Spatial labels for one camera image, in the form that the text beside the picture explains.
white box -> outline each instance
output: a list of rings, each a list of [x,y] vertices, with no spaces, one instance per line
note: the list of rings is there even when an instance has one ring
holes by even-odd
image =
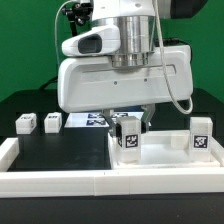
[[[211,118],[191,117],[189,153],[192,161],[210,161],[212,129]]]
[[[141,158],[141,121],[134,116],[119,117],[121,137],[117,138],[118,161],[137,162]]]
[[[44,120],[45,133],[59,133],[62,125],[61,113],[49,113]]]
[[[16,120],[16,133],[17,134],[31,134],[37,126],[37,116],[34,113],[22,114]]]

green background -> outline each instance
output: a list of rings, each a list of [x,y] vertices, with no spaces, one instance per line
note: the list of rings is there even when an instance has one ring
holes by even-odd
[[[57,75],[54,19],[63,2],[0,0],[0,101],[18,90],[38,89]],[[194,18],[164,20],[162,28],[164,36],[191,44],[194,87],[224,102],[223,8],[223,0],[209,0]],[[69,24],[62,16],[59,30],[59,42],[70,36]]]

black table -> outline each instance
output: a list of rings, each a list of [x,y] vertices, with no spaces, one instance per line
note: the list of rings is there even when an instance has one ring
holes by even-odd
[[[194,110],[190,116],[211,117],[213,137],[224,145],[224,104],[201,89],[195,89],[192,98]],[[9,172],[110,169],[108,128],[62,128],[59,134],[47,135],[43,120],[56,111],[62,112],[55,90],[16,92],[0,103],[0,143],[17,137],[15,120],[22,113],[35,112],[38,116],[32,135],[19,136],[20,155]],[[62,115],[64,124],[68,114]],[[160,104],[156,106],[151,129],[189,129],[190,116],[180,114],[171,103]],[[0,199],[0,214],[1,223],[220,224],[224,217],[224,193]]]

white base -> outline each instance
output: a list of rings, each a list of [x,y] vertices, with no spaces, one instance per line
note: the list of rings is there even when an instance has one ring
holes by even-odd
[[[188,147],[173,149],[171,136],[173,133],[186,134],[188,131],[156,131],[142,135],[141,160],[135,164],[120,163],[116,150],[116,138],[108,135],[108,148],[112,169],[152,169],[152,168],[188,168],[188,167],[220,167],[220,163],[211,155],[209,162],[191,161]]]
[[[223,165],[224,149],[211,145]],[[223,167],[0,173],[0,198],[208,192],[224,192]]]

